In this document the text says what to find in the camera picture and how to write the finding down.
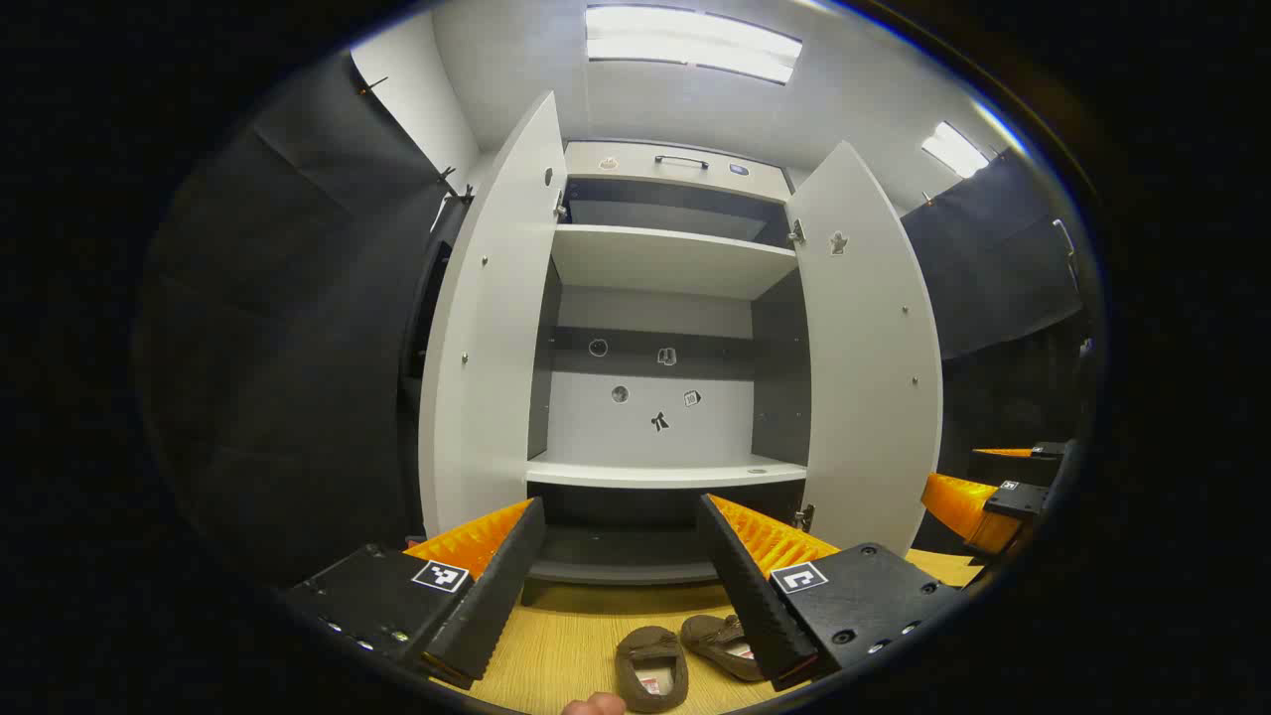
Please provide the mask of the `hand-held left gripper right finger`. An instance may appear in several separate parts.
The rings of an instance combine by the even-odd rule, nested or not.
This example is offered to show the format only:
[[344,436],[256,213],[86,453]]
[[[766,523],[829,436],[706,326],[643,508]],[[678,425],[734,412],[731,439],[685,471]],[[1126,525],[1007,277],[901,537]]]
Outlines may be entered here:
[[777,692],[862,671],[970,602],[881,544],[839,549],[717,495],[697,533]]

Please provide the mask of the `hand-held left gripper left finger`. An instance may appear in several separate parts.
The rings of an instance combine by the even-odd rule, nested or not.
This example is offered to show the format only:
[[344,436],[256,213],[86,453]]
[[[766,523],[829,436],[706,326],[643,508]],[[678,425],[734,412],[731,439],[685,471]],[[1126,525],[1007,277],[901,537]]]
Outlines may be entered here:
[[521,500],[408,549],[355,549],[283,601],[364,654],[469,690],[486,677],[544,535],[543,500]]

